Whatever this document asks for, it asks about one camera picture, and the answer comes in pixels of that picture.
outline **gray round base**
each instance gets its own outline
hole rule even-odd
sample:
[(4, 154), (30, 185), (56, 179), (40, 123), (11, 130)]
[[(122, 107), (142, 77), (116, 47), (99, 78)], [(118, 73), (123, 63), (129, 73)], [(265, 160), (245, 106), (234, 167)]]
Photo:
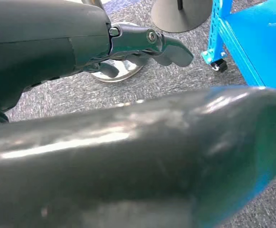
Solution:
[(185, 32), (205, 22), (212, 11), (212, 0), (183, 0), (178, 10), (177, 0), (157, 0), (151, 17), (158, 28), (166, 32)]
[(109, 59), (105, 62), (110, 63), (117, 68), (119, 70), (119, 74), (116, 77), (111, 78), (101, 72), (97, 72), (92, 73), (92, 76), (103, 82), (119, 82), (129, 77), (132, 77), (143, 67), (137, 66), (136, 64), (132, 63), (129, 60), (117, 61)]

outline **perforated metal upright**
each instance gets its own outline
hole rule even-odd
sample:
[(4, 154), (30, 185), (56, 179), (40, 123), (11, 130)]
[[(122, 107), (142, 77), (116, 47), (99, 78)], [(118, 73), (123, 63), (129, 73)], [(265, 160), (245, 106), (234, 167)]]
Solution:
[(276, 88), (276, 0), (231, 13), (232, 0), (213, 0), (207, 64), (226, 57), (229, 50), (249, 86)]

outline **blue metal leg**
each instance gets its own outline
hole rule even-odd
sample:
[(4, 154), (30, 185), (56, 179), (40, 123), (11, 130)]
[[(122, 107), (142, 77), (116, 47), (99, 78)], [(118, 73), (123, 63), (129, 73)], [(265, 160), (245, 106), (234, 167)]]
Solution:
[(219, 34), (219, 30), (222, 18), (229, 15), (231, 6), (232, 0), (213, 0), (208, 50), (202, 53), (207, 64), (226, 57), (226, 53), (223, 49), (224, 42)]

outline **prosthetic arm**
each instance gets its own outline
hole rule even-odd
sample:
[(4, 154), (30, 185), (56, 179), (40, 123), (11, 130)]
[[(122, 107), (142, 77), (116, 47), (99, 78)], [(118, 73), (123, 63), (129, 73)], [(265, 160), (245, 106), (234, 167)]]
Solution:
[(181, 42), (152, 28), (111, 24), (102, 9), (61, 0), (0, 0), (0, 122), (23, 92), (79, 72), (118, 70), (101, 63), (130, 59), (144, 64), (189, 65)]

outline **screw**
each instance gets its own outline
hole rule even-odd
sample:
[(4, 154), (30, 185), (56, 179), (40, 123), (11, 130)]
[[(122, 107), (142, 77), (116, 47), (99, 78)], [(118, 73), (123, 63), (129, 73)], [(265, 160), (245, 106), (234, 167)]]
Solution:
[(155, 43), (157, 39), (157, 35), (153, 31), (150, 31), (147, 34), (147, 39), (150, 43)]
[(116, 37), (119, 35), (119, 30), (117, 28), (110, 28), (109, 34), (112, 37)]

